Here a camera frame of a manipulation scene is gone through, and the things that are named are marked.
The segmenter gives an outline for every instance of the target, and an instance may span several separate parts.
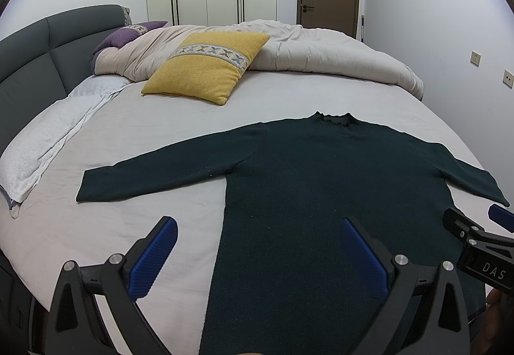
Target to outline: bed frame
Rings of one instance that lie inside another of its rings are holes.
[[[125,25],[119,5],[83,7],[46,17],[0,40],[0,155],[41,111],[92,74],[92,52]],[[0,347],[43,353],[46,310],[1,252]]]

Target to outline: metal screw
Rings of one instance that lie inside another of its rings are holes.
[[[443,268],[446,269],[447,271],[453,271],[453,264],[449,261],[444,261],[443,262]]]
[[[394,260],[398,265],[407,265],[409,262],[409,259],[405,255],[396,255]]]
[[[63,265],[63,268],[65,271],[71,271],[73,268],[75,268],[75,262],[68,261]]]
[[[119,264],[122,260],[123,260],[123,255],[122,255],[122,254],[112,254],[112,255],[109,257],[109,262],[110,262],[112,265]]]

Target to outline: dark green sweater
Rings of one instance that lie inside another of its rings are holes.
[[[441,222],[446,181],[508,205],[486,171],[350,114],[257,123],[85,171],[77,201],[110,201],[226,175],[222,236],[200,354],[341,355],[377,308],[341,251],[354,216],[393,254],[436,266],[461,244]],[[481,283],[459,273],[468,311]]]

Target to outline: blue textured pad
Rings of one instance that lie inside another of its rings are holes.
[[[384,302],[389,294],[387,272],[348,219],[341,223],[341,242],[368,292]]]
[[[493,204],[489,208],[489,219],[494,223],[499,224],[509,232],[514,233],[514,214],[503,207]]]
[[[177,238],[177,222],[170,219],[130,271],[127,291],[133,301],[148,294],[155,278],[177,243]]]

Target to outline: yellow pillow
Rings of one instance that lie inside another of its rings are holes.
[[[142,94],[187,95],[222,106],[268,41],[263,33],[193,33],[146,82]]]

